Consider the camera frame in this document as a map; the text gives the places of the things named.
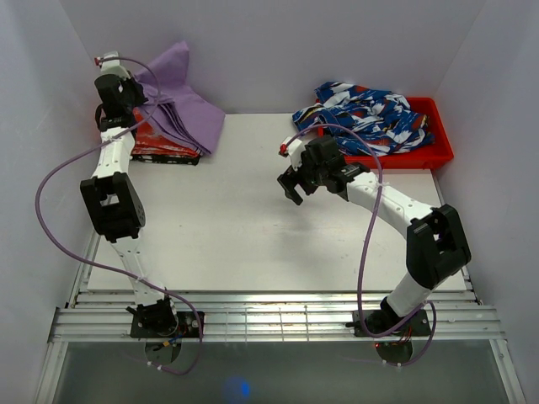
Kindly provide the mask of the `purple trousers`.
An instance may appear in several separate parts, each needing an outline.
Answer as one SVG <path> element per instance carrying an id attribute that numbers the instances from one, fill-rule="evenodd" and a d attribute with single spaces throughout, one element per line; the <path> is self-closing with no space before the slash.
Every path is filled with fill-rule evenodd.
<path id="1" fill-rule="evenodd" d="M 225 113 L 187 83 L 189 47 L 181 41 L 135 74 L 147 102 L 139 111 L 168 141 L 210 155 L 217 149 Z"/>

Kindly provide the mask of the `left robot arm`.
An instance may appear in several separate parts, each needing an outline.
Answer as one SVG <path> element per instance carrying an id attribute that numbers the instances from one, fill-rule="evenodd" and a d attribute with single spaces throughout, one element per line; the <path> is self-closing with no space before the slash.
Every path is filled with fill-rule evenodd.
<path id="1" fill-rule="evenodd" d="M 141 238 L 146 215 L 128 175 L 136 144 L 134 109 L 146 98 L 132 77 L 105 73 L 94 85 L 101 99 L 95 120 L 103 147 L 92 176 L 80 183 L 81 194 L 94 230 L 109 242 L 130 274 L 135 306 L 127 310 L 135 324 L 166 337 L 177 330 L 179 317 L 170 298 L 147 285 L 150 273 L 144 263 Z"/>

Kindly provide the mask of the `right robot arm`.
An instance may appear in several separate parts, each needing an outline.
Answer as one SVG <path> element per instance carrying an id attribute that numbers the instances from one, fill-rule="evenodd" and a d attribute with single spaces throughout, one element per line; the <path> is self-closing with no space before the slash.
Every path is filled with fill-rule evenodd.
<path id="1" fill-rule="evenodd" d="M 289 137 L 279 153 L 290 166 L 278 177 L 287 199 L 303 201 L 297 193 L 324 188 L 372 214 L 395 229 L 406 242 L 406 274 L 370 315 L 358 313 L 355 326 L 374 338 L 399 334 L 411 323 L 432 292 L 465 267 L 472 258 L 457 210 L 419 202 L 383 183 L 382 172 L 359 162 L 346 162 L 331 136 L 310 141 Z"/>

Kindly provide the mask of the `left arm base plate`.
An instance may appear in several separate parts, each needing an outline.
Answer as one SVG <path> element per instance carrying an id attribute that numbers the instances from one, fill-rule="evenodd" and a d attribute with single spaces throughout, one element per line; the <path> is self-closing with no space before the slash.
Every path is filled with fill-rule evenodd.
<path id="1" fill-rule="evenodd" d="M 198 311 L 197 316 L 192 311 L 178 311 L 176 313 L 176 328 L 169 328 L 166 332 L 155 332 L 144 328 L 134 319 L 131 324 L 129 336 L 131 338 L 198 338 L 200 330 L 204 328 L 205 313 Z"/>

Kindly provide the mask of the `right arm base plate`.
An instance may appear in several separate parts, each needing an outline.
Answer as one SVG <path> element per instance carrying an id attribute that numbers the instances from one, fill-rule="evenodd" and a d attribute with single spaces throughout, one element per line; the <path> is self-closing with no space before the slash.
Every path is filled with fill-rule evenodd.
<path id="1" fill-rule="evenodd" d="M 364 321 L 360 321 L 359 311 L 352 313 L 352 321 L 346 322 L 345 327 L 354 330 L 356 337 L 366 337 L 371 334 L 382 337 L 428 337 L 431 332 L 426 310 L 420 309 L 399 328 L 395 328 L 401 320 L 393 310 L 382 303 L 378 309 L 363 310 Z"/>

